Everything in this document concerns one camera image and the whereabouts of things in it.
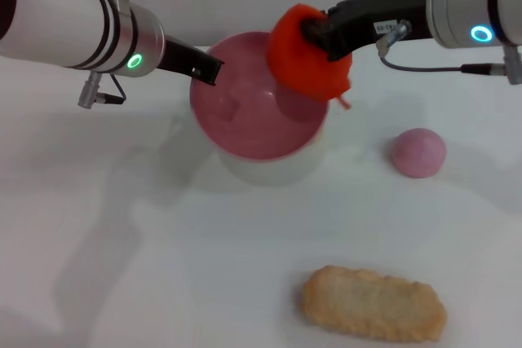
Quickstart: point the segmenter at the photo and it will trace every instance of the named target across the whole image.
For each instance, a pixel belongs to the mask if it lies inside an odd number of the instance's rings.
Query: biscuit
[[[372,271],[324,267],[303,287],[313,324],[389,342],[439,341],[447,313],[428,284]]]

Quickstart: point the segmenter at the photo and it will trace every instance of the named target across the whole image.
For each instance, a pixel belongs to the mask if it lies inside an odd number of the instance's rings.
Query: pink bowl
[[[190,102],[206,135],[224,151],[251,161],[295,154],[314,140],[328,112],[317,102],[279,86],[268,69],[268,33],[225,39],[209,51],[225,65],[216,86],[193,81]]]

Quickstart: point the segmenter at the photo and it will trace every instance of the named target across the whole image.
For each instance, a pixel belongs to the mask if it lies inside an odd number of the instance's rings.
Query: pink clay ball
[[[439,172],[446,159],[446,144],[432,130],[407,130],[394,142],[391,160],[404,175],[428,178]]]

